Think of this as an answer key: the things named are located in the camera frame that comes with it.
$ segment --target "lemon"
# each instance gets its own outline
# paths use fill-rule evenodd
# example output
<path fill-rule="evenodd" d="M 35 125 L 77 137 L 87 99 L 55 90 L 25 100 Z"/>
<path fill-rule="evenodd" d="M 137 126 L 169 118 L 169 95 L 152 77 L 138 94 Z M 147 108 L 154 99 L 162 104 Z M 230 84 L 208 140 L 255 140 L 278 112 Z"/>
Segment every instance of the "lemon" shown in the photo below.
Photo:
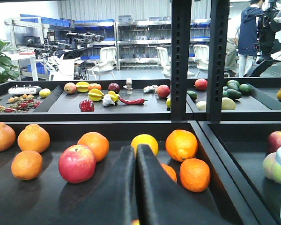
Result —
<path fill-rule="evenodd" d="M 137 135 L 136 137 L 134 137 L 131 141 L 131 146 L 134 148 L 134 153 L 136 155 L 136 151 L 137 151 L 137 146 L 139 144 L 147 144 L 150 146 L 153 154 L 155 156 L 157 156 L 158 154 L 158 150 L 159 150 L 159 147 L 158 147 L 158 142 L 157 140 L 151 136 L 151 135 L 147 135 L 147 134 L 141 134 L 141 135 Z"/>
<path fill-rule="evenodd" d="M 42 98 L 45 98 L 45 97 L 48 97 L 48 95 L 50 95 L 51 94 L 51 91 L 50 91 L 50 89 L 48 89 L 48 88 L 44 88 L 44 89 L 41 89 L 40 91 L 39 91 L 39 96 L 40 97 L 42 97 Z"/>

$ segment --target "metal shelving unit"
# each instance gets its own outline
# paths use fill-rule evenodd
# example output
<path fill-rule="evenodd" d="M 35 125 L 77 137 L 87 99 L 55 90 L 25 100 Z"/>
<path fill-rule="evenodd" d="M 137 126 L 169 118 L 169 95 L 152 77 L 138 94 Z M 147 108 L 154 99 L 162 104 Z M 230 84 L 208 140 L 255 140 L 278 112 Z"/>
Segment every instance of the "metal shelving unit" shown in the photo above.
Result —
<path fill-rule="evenodd" d="M 208 19 L 191 21 L 189 61 L 194 60 L 194 43 L 209 44 L 209 26 L 199 27 L 208 23 Z M 116 27 L 118 70 L 121 67 L 158 66 L 155 49 L 158 46 L 166 47 L 171 55 L 171 21 L 117 22 Z"/>

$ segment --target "red bell pepper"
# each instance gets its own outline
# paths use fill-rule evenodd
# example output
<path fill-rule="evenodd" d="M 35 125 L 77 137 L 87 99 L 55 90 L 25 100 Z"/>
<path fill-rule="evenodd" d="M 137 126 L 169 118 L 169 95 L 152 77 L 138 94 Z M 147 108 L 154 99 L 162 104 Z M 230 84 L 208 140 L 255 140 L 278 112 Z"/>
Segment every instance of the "red bell pepper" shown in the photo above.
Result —
<path fill-rule="evenodd" d="M 85 99 L 81 101 L 79 103 L 79 107 L 82 112 L 93 112 L 95 110 L 94 102 L 90 99 Z"/>

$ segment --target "man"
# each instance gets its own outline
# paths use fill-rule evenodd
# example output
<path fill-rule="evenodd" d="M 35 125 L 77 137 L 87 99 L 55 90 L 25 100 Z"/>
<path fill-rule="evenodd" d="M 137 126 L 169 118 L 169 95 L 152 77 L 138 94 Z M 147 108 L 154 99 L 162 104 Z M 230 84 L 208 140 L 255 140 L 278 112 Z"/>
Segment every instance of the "man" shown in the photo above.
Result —
<path fill-rule="evenodd" d="M 241 12 L 240 34 L 238 43 L 239 53 L 239 77 L 243 77 L 253 64 L 257 56 L 255 45 L 257 44 L 256 16 L 263 13 L 262 5 L 265 0 L 251 0 L 250 6 Z"/>
<path fill-rule="evenodd" d="M 225 66 L 229 67 L 229 71 L 233 74 L 235 74 L 233 70 L 236 67 L 236 46 L 238 45 L 239 27 L 240 16 L 228 20 Z"/>

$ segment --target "pepper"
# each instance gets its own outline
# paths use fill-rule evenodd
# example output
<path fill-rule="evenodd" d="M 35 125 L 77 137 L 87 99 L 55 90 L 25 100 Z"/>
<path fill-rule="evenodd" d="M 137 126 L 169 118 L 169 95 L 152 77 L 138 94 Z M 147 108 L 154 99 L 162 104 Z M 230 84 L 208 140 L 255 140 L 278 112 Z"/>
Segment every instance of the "pepper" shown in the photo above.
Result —
<path fill-rule="evenodd" d="M 135 100 L 125 100 L 121 97 L 119 97 L 119 100 L 127 105 L 141 105 L 144 104 L 144 102 L 146 101 L 143 98 L 139 98 L 139 99 L 135 99 Z"/>
<path fill-rule="evenodd" d="M 81 101 L 79 103 L 79 107 L 82 112 L 93 112 L 95 110 L 94 102 L 90 99 L 85 99 Z"/>

